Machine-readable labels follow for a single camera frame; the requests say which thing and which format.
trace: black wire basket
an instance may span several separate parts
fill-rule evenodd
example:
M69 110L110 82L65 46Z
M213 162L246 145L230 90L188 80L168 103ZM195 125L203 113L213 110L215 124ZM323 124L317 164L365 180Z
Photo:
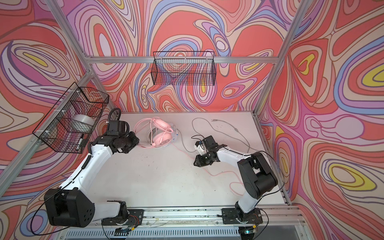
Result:
M109 102L107 93L77 84L74 90L72 87L73 84L60 98L66 94L69 100L48 127L37 130L43 120L53 114L53 107L33 130L33 134L55 152L82 153Z
M155 51L153 56L154 85L215 85L213 51Z

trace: pink headphones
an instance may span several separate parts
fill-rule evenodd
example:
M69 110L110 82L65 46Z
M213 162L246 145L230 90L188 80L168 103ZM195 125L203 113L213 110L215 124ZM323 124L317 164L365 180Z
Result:
M146 123L144 126L142 126L139 130L137 130L138 126L146 120L149 120L149 122ZM150 130L151 130L151 138L150 138L151 139L151 146L144 146L144 145L139 144L138 145L139 147L143 147L143 148L164 147L171 142L171 140L172 140L172 134L171 133L173 132L173 129L171 128L171 126L168 123L164 122L159 117L144 118L144 119L138 121L136 123L135 127L133 128L133 132L134 133L140 132L148 124L150 125ZM158 133L155 136L152 136L152 133L153 133L152 132L152 124L156 128L160 129L163 132Z

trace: colorful swirl backdrop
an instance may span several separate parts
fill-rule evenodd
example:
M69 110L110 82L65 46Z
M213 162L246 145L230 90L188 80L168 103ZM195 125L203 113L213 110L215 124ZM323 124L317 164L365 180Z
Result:
M1 174L84 68L43 0L0 1L0 22ZM0 239L30 237L28 222L45 191L57 187L85 154L55 153L42 145L0 198ZM52 231L45 207L36 220L35 231Z
M315 0L258 117L315 239L384 239L384 1Z
M277 56L298 2L74 0L62 10L90 56L214 51ZM219 64L215 86L153 86L151 64L94 64L124 111L253 110L271 64Z

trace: zip tie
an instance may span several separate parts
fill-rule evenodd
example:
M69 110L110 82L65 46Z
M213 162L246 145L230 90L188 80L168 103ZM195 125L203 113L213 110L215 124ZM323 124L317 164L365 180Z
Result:
M124 225L124 224L126 224L128 222L128 219L125 221L125 222L123 222L123 223L116 223L116 225L119 225L119 226L121 226L121 225Z

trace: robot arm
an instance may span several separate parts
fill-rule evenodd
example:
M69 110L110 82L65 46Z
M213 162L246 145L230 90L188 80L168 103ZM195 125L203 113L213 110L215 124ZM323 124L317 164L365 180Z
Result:
M49 222L52 226L85 227L91 221L116 218L125 221L125 202L92 203L88 190L104 163L116 152L128 153L139 143L124 121L109 121L106 133L90 143L89 154L76 170L60 185L60 191L49 189L44 195Z
M278 181L260 152L244 155L225 147L227 145L218 145L212 136L204 138L201 143L196 142L195 149L199 151L200 155L196 156L194 165L203 167L212 165L214 162L227 162L239 168L246 192L235 204L235 208L237 218L242 222L247 218L248 213L255 209L263 195L271 191Z

